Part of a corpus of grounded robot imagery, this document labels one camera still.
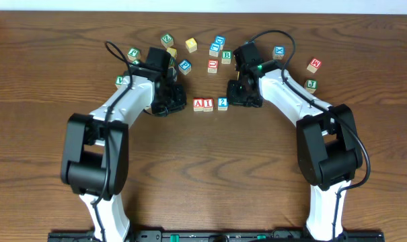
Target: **wooden surface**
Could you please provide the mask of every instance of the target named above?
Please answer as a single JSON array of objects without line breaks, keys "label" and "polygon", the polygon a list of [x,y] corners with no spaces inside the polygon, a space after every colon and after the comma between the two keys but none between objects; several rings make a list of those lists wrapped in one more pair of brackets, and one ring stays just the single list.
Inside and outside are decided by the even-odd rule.
[{"label": "wooden surface", "polygon": [[[273,28],[297,41],[289,67],[295,80],[315,78],[318,98],[347,104],[371,156],[371,178],[348,192],[343,226],[407,241],[407,16],[57,12],[0,12],[0,241],[45,241],[55,229],[92,227],[59,173],[67,119],[102,105],[124,71],[103,41],[146,56],[170,33],[178,60],[192,63],[178,78],[191,104],[195,96],[224,96],[236,78],[234,63],[207,73],[217,34],[234,50]],[[188,54],[191,37],[198,51]],[[283,36],[257,41],[266,59],[274,45],[291,52]],[[306,70],[313,57],[322,61],[315,75]],[[141,114],[130,129],[126,214],[167,230],[302,227],[309,185],[296,155],[294,126],[268,103],[211,113],[188,105],[168,118]]]}]

